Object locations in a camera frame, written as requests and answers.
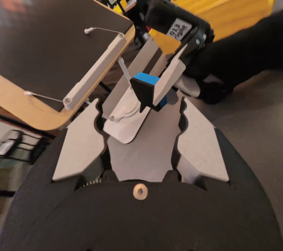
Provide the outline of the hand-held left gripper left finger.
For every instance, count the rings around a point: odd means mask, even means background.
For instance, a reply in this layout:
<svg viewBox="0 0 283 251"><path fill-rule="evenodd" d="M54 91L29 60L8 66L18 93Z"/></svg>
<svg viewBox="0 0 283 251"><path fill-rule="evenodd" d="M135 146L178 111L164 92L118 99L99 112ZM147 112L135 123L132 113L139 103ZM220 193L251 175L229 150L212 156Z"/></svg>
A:
<svg viewBox="0 0 283 251"><path fill-rule="evenodd" d="M88 105L67 127L66 136L52 177L54 182L83 176L97 179L105 170L103 154L108 149L99 98Z"/></svg>

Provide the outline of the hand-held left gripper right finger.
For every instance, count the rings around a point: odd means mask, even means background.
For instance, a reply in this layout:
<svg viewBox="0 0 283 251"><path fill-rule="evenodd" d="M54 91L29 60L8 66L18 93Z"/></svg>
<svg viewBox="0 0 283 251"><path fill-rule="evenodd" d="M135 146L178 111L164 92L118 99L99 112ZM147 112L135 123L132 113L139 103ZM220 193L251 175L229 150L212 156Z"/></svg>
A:
<svg viewBox="0 0 283 251"><path fill-rule="evenodd" d="M181 182L194 184L201 177L228 182L229 176L212 123L189 101L180 104L180 133L171 156Z"/></svg>

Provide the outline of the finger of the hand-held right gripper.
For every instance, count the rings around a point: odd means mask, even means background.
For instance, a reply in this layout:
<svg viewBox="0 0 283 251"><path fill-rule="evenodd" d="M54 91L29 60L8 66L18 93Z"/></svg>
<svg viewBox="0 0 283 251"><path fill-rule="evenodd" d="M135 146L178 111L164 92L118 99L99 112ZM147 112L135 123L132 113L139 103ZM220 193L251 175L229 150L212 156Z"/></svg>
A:
<svg viewBox="0 0 283 251"><path fill-rule="evenodd" d="M180 56L185 51L187 45L185 45L171 60L169 66L161 75L160 79L154 85L153 92L153 105L157 106L160 101L166 96L171 87L182 75L186 69L186 65L180 59Z"/></svg>
<svg viewBox="0 0 283 251"><path fill-rule="evenodd" d="M158 61L155 63L154 67L150 71L150 74L160 74L166 67L166 56L161 54Z"/></svg>

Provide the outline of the blue felt eraser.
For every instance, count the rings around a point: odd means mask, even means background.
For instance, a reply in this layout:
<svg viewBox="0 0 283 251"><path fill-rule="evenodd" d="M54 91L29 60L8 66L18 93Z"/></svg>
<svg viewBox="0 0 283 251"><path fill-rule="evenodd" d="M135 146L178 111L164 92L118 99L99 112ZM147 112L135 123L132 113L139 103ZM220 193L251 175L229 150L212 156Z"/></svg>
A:
<svg viewBox="0 0 283 251"><path fill-rule="evenodd" d="M143 72L137 73L130 79L132 89L140 101L140 113L146 107L153 109L154 111L160 111L167 104L167 97L163 97L157 106L153 105L154 86L159 81L159 77L152 76Z"/></svg>

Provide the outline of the person's right forearm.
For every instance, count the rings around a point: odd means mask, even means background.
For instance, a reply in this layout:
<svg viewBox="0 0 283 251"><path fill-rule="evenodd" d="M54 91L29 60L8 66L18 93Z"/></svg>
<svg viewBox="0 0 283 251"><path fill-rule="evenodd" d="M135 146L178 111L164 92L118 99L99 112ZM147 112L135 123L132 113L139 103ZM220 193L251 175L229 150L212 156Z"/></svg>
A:
<svg viewBox="0 0 283 251"><path fill-rule="evenodd" d="M227 38L225 44L217 58L217 75L232 88L265 70L282 70L282 10Z"/></svg>

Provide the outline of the small yellow bin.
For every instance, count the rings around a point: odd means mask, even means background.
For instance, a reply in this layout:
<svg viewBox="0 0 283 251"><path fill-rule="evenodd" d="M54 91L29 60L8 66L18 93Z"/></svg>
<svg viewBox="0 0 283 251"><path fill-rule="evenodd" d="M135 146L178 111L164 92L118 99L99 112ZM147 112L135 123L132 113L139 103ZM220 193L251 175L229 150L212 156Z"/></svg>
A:
<svg viewBox="0 0 283 251"><path fill-rule="evenodd" d="M121 1L120 1L120 5L121 5L122 8L125 10L125 9L127 8L127 6L128 6L128 3L127 3L126 0L121 0ZM113 10L114 10L115 12L119 13L119 14L122 14L122 9L120 8L120 6L119 6L118 4L113 8Z"/></svg>

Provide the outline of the wooden board with black mat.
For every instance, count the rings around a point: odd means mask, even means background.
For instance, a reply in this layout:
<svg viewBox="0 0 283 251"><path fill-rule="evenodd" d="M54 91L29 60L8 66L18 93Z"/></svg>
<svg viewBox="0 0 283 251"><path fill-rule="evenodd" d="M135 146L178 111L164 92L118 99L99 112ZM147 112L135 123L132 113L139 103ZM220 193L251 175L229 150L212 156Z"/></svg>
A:
<svg viewBox="0 0 283 251"><path fill-rule="evenodd" d="M63 100L118 35L125 51L135 36L133 22L95 0L33 0L24 14L10 12L1 26L1 107L31 127L50 131L65 125L106 75L115 60L75 107L25 96L24 91Z"/></svg>

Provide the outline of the black metal frame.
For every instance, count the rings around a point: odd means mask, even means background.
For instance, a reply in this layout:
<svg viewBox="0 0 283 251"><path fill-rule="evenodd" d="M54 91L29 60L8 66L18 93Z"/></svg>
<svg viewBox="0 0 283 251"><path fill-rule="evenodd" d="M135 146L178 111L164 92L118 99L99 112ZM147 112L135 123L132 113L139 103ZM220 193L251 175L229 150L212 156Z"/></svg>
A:
<svg viewBox="0 0 283 251"><path fill-rule="evenodd" d="M43 130L35 129L28 124L15 119L0 115L1 122L13 125L16 129L11 129L1 137L1 159L26 162L33 165L55 135ZM23 150L29 153L26 159L14 157L16 150Z"/></svg>

